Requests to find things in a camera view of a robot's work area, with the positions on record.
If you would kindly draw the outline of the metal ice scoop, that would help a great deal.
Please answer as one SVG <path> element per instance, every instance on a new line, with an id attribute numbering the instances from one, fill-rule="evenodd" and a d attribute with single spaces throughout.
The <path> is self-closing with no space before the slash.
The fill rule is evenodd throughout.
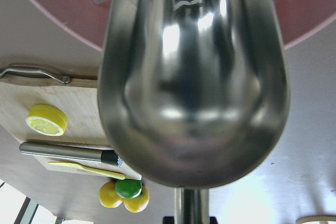
<path id="1" fill-rule="evenodd" d="M 289 103 L 273 0 L 112 0 L 100 120 L 129 166 L 175 188 L 163 223 L 216 223 L 209 189 L 264 161 Z"/>

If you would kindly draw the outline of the bamboo cutting board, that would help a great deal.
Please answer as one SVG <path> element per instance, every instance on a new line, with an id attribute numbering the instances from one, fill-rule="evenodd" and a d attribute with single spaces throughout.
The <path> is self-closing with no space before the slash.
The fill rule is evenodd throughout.
<path id="1" fill-rule="evenodd" d="M 34 131 L 26 119 L 37 104 L 50 105 L 67 118 L 64 133 L 43 135 Z M 97 81 L 70 78 L 38 67 L 10 66 L 1 68 L 1 126 L 19 143 L 27 142 L 74 146 L 96 151 L 93 160 L 80 159 L 88 167 L 122 173 L 129 179 L 141 175 L 121 158 L 112 164 L 102 163 L 101 151 L 111 149 L 102 129 L 97 106 Z"/>

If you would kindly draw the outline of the yellow plastic knife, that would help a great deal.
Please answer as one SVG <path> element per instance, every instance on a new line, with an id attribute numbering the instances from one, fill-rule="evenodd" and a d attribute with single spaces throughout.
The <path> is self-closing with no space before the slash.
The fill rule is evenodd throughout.
<path id="1" fill-rule="evenodd" d="M 85 165 L 81 165 L 79 163 L 74 163 L 74 162 L 48 162 L 49 165 L 54 165 L 54 166 L 63 166 L 63 167 L 70 167 L 70 168 L 76 168 L 79 170 L 84 170 L 87 172 L 92 172 L 95 174 L 100 174 L 103 176 L 119 179 L 119 180 L 124 180 L 125 175 L 122 173 L 117 173 L 109 170 L 103 170 L 103 169 L 98 169 L 94 167 L 89 167 Z"/>

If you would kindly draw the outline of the green lime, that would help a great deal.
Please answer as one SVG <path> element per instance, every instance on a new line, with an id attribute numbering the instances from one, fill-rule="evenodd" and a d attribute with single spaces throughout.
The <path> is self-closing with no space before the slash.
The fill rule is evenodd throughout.
<path id="1" fill-rule="evenodd" d="M 134 199 L 140 195 L 141 190 L 141 181 L 135 179 L 119 180 L 115 185 L 115 192 L 123 199 Z"/>

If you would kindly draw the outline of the steel muddler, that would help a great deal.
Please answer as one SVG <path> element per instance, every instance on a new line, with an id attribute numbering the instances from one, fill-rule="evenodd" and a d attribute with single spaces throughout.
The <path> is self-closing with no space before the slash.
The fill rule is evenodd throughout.
<path id="1" fill-rule="evenodd" d="M 122 158 L 114 150 L 99 150 L 93 148 L 34 142 L 21 143 L 19 150 L 21 153 L 27 155 L 63 158 L 74 161 L 99 162 L 117 167 L 121 167 L 123 165 Z"/>

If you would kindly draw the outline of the whole yellow lemon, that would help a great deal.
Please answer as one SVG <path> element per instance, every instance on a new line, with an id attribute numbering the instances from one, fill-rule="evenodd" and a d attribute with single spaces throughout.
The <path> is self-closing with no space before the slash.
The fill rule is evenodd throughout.
<path id="1" fill-rule="evenodd" d="M 107 182 L 99 190 L 100 203 L 106 208 L 117 208 L 123 199 L 115 191 L 116 182 Z"/>

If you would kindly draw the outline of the half lemon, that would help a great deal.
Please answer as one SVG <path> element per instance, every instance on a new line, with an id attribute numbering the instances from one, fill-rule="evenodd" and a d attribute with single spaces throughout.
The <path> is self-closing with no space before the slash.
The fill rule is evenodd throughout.
<path id="1" fill-rule="evenodd" d="M 68 118 L 60 109 L 46 104 L 34 105 L 26 124 L 35 132 L 47 136 L 62 136 L 65 133 Z"/>

